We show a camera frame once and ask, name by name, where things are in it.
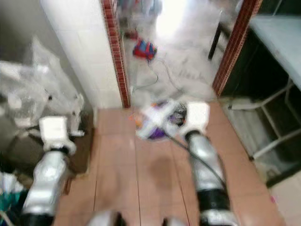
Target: white wall tile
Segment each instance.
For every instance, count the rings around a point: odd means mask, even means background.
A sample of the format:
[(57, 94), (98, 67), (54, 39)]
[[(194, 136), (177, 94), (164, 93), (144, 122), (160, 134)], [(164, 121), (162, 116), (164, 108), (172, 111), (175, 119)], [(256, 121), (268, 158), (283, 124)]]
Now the white wall tile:
[(77, 31), (56, 31), (56, 35), (70, 61), (78, 64), (86, 60)]
[(97, 0), (41, 0), (55, 30), (86, 29), (102, 25), (100, 3)]
[(107, 31), (98, 0), (41, 0), (91, 104), (121, 107)]
[(96, 89), (115, 90), (118, 85), (114, 67), (110, 64), (89, 64), (85, 73), (94, 78)]
[(114, 90), (99, 90), (99, 108), (117, 108), (122, 105), (120, 94)]
[(83, 54), (85, 54), (87, 61), (91, 63), (112, 61), (109, 41), (107, 35), (104, 34), (106, 34), (106, 30), (101, 27), (78, 31)]

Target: white table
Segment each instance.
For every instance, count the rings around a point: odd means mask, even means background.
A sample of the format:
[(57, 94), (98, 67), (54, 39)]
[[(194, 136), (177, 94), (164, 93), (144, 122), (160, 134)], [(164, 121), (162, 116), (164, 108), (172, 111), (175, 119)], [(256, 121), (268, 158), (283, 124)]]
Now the white table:
[(297, 112), (293, 109), (288, 100), (290, 88), (293, 85), (296, 85), (301, 90), (301, 17), (255, 16), (251, 19), (250, 27), (289, 75), (287, 85), (267, 99), (253, 104), (232, 106), (232, 110), (254, 110), (256, 108), (261, 108), (277, 135), (275, 141), (257, 151), (251, 157), (252, 159), (256, 159), (280, 143), (301, 133), (301, 129), (297, 129), (284, 136), (280, 135), (275, 122), (266, 108), (267, 103), (285, 93), (285, 104), (301, 125), (301, 119), (298, 117)]

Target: black table leg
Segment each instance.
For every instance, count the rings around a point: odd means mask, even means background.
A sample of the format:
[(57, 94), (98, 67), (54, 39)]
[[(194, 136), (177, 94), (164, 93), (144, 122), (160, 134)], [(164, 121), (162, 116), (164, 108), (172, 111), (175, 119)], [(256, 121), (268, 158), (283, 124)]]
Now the black table leg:
[(217, 26), (217, 29), (216, 29), (216, 33), (215, 33), (215, 36), (214, 36), (214, 39), (213, 39), (213, 43), (212, 43), (211, 48), (210, 48), (209, 55), (208, 55), (209, 60), (212, 60), (212, 57), (214, 55), (214, 52), (215, 52), (215, 49), (216, 49), (216, 46), (217, 46), (218, 39), (219, 39), (220, 35), (221, 35), (221, 24), (219, 23), (218, 26)]

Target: electrical cord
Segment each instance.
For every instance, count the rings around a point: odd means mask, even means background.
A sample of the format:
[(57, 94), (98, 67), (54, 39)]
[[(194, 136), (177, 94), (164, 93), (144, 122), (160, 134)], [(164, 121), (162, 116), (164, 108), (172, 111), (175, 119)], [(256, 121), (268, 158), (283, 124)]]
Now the electrical cord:
[(226, 182), (215, 172), (214, 169), (212, 169), (203, 159), (201, 159), (199, 156), (197, 156), (196, 154), (194, 154), (193, 152), (190, 151), (190, 149), (185, 146), (184, 144), (182, 144), (180, 141), (176, 140), (175, 138), (173, 138), (172, 136), (168, 135), (167, 133), (165, 133), (165, 135), (172, 140), (173, 142), (175, 142), (178, 146), (180, 146), (181, 148), (185, 149), (186, 151), (188, 151), (188, 153), (195, 159), (199, 160), (210, 172), (212, 172), (214, 174), (214, 176), (220, 181), (221, 185), (223, 186), (224, 190), (227, 191), (227, 186), (226, 186)]
[[(179, 92), (182, 93), (182, 94), (185, 94), (185, 95), (188, 95), (188, 96), (190, 96), (190, 97), (193, 97), (193, 98), (201, 98), (201, 97), (197, 97), (197, 96), (195, 96), (195, 95), (192, 95), (192, 94), (189, 93), (187, 90), (184, 90), (184, 89), (182, 89), (182, 88), (179, 88), (179, 87), (175, 84), (175, 82), (172, 80), (171, 75), (170, 75), (170, 73), (169, 73), (169, 69), (168, 69), (168, 67), (167, 67), (167, 65), (166, 65), (166, 63), (165, 63), (165, 61), (164, 61), (163, 59), (160, 59), (160, 58), (153, 59), (152, 61), (155, 61), (155, 60), (161, 62), (162, 65), (166, 68), (166, 73), (167, 73), (167, 75), (168, 75), (168, 79), (169, 79), (170, 83), (172, 84), (172, 86), (173, 86), (177, 91), (179, 91)], [(133, 89), (133, 92), (135, 92), (136, 90), (139, 90), (139, 89), (143, 89), (143, 88), (146, 88), (146, 87), (155, 85), (155, 84), (159, 81), (159, 75), (153, 70), (153, 68), (151, 68), (151, 66), (150, 66), (150, 61), (147, 62), (147, 65), (148, 65), (148, 67), (150, 68), (150, 70), (156, 75), (156, 80), (155, 80), (155, 82), (153, 82), (153, 83), (151, 83), (151, 84), (148, 84), (148, 85), (145, 85), (145, 86), (137, 87), (137, 88)]]
[(155, 80), (154, 82), (152, 82), (151, 84), (136, 87), (135, 89), (133, 89), (133, 92), (135, 92), (136, 90), (139, 90), (139, 89), (143, 89), (143, 88), (146, 88), (146, 87), (155, 85), (155, 84), (159, 81), (159, 76), (158, 76), (158, 74), (157, 74), (157, 73), (151, 68), (151, 66), (150, 66), (150, 60), (147, 61), (147, 66), (148, 66), (148, 67), (150, 68), (150, 70), (155, 74), (156, 80)]

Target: table leg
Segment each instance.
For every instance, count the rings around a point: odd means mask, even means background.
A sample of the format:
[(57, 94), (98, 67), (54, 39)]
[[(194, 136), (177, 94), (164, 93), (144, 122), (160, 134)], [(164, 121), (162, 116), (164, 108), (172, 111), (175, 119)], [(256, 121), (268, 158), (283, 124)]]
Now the table leg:
[(271, 102), (274, 100), (276, 97), (280, 96), (284, 92), (289, 91), (289, 89), (293, 86), (294, 84), (290, 82), (290, 79), (285, 86), (285, 88), (279, 90), (277, 93), (273, 94), (272, 96), (266, 98), (263, 101), (257, 102), (257, 103), (251, 103), (251, 104), (245, 104), (245, 105), (231, 105), (229, 109), (231, 110), (255, 110), (259, 107), (265, 106), (267, 103)]
[(216, 46), (217, 46), (218, 39), (219, 39), (220, 35), (221, 35), (221, 25), (220, 25), (220, 23), (218, 23), (216, 33), (215, 33), (215, 36), (214, 36), (214, 39), (213, 39), (213, 43), (211, 45), (210, 52), (209, 52), (209, 55), (208, 55), (209, 60), (212, 60), (212, 57), (214, 55), (214, 52), (215, 52), (215, 49), (216, 49)]
[(283, 137), (278, 138), (277, 140), (273, 141), (269, 145), (265, 146), (263, 149), (257, 151), (253, 155), (252, 159), (254, 160), (254, 159), (259, 158), (263, 154), (269, 152), (272, 148), (274, 148), (274, 147), (278, 146), (279, 144), (281, 144), (281, 143), (283, 143), (283, 142), (285, 142), (285, 141), (293, 138), (294, 136), (296, 136), (296, 135), (298, 135), (300, 133), (301, 133), (301, 129), (297, 129), (297, 130), (295, 130), (295, 131), (293, 131), (293, 132), (291, 132), (291, 133), (289, 133), (289, 134), (287, 134), (287, 135), (285, 135)]

